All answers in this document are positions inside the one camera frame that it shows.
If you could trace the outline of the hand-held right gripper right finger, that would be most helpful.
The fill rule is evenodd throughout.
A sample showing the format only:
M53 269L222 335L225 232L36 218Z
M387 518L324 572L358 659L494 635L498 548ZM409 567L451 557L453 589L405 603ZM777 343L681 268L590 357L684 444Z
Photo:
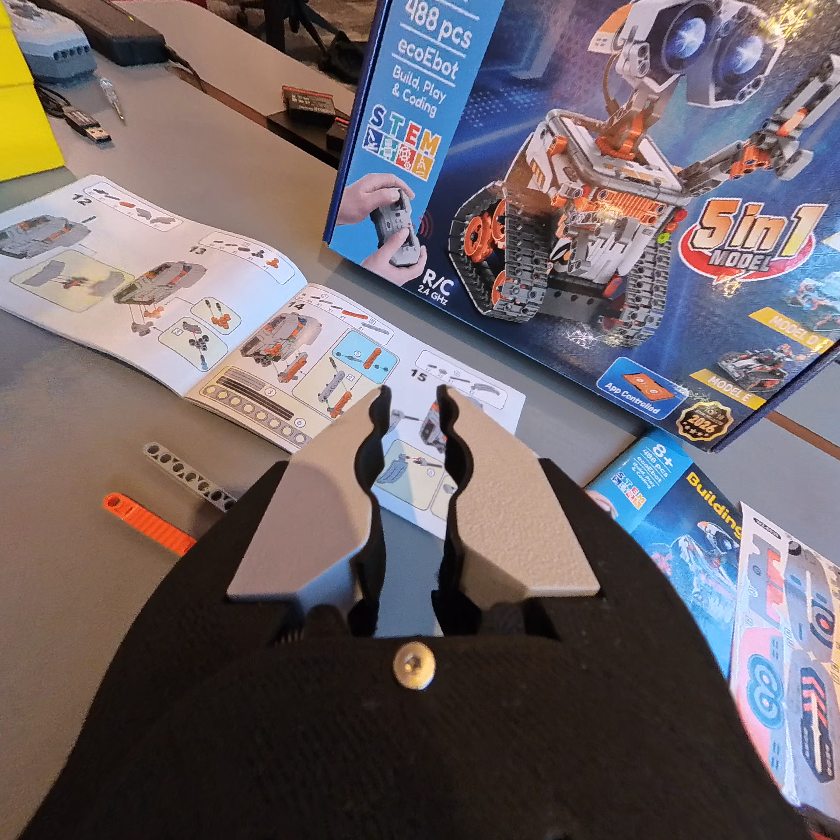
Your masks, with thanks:
M480 624L500 603L588 596L595 574L539 457L467 396L437 389L456 483L434 591L439 624Z

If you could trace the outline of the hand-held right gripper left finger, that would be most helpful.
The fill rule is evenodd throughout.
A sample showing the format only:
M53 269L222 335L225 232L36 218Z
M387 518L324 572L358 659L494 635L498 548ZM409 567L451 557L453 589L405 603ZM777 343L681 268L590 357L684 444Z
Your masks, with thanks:
M381 508L391 390L377 386L294 454L230 585L232 601L331 605L373 634L385 578Z

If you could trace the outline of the grey perforated beam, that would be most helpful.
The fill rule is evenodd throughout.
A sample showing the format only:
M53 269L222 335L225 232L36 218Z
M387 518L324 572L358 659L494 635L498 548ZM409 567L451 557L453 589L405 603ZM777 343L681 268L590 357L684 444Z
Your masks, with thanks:
M228 494L224 488L206 478L170 449L157 442L151 442L143 446L143 453L180 487L188 489L216 509L228 511L235 505L236 497Z

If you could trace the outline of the yellow plastic bin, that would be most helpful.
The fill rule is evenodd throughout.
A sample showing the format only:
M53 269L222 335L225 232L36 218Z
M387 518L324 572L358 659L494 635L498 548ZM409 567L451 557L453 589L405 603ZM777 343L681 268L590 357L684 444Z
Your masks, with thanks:
M55 170L64 158L1 8L1 181Z

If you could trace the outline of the grey desk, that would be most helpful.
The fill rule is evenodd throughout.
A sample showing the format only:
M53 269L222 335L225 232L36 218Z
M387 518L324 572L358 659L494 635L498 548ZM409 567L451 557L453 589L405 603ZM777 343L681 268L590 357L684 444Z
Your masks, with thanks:
M629 445L603 411L528 429L524 358L322 244L336 175L165 70L131 81L113 181L210 225L272 224L310 279L526 395L601 593L478 630L374 633L225 594L290 458L103 353L2 315L2 837L808 838L687 609L578 485ZM237 501L149 461L157 442ZM118 492L182 557L102 508Z

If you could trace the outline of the black desk pad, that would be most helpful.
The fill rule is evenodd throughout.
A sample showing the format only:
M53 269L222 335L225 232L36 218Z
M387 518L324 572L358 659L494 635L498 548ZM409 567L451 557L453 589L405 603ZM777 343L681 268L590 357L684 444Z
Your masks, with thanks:
M266 126L273 133L330 165L333 169L339 169L343 139L339 139L336 132L330 133L333 126L300 122L291 119L286 111L268 115Z

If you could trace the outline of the blue instruction booklet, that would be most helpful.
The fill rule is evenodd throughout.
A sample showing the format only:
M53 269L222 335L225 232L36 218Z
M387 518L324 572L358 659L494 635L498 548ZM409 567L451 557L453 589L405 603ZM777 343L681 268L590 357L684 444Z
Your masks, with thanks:
M587 486L657 564L730 679L742 514L667 433L638 439Z

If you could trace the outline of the orange ridged building piece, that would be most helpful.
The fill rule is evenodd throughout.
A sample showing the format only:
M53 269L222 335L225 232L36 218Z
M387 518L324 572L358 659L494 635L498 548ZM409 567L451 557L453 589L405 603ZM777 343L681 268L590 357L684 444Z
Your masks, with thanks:
M102 508L143 536L160 544L163 548L182 557L196 543L188 533L171 525L139 502L118 492L105 496Z

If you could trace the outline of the open instruction manual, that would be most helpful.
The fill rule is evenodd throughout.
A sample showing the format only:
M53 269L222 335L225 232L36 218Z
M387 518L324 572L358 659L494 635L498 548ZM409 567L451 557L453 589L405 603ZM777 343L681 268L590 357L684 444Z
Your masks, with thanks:
M177 216L101 175L2 213L2 309L111 355L291 454L386 385L383 508L443 537L437 389L508 432L525 397L307 282L278 250Z

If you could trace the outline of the robot sticker sheet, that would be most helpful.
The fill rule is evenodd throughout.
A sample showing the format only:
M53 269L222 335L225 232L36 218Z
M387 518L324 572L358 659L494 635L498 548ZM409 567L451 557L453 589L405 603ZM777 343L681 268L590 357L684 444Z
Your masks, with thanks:
M730 688L784 796L837 831L839 568L745 504Z

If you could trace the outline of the blue robot kit box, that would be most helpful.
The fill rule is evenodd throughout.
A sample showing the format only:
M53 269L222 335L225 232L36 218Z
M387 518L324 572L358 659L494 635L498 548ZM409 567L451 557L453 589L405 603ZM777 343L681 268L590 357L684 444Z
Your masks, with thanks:
M379 2L324 240L714 451L838 361L838 2Z

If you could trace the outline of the small black battery pack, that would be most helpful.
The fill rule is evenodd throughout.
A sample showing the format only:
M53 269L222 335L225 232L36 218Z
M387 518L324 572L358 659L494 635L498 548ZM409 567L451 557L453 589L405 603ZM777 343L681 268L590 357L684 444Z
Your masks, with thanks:
M315 125L324 129L329 128L338 120L344 124L350 121L350 115L337 110L333 96L298 87L282 86L285 114L296 123Z

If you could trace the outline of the black rectangular power bank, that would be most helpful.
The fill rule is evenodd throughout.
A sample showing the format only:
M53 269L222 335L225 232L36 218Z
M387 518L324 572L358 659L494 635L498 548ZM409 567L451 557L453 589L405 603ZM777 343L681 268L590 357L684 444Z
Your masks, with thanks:
M121 67L161 64L169 59L161 33L109 1L38 1L40 7L77 23L91 47Z

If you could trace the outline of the white remote controller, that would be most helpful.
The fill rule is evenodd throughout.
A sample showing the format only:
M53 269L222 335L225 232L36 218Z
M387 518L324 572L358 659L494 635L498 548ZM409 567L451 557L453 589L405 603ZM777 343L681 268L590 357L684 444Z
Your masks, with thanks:
M27 1L2 1L14 36L34 79L69 85L98 69L81 27Z

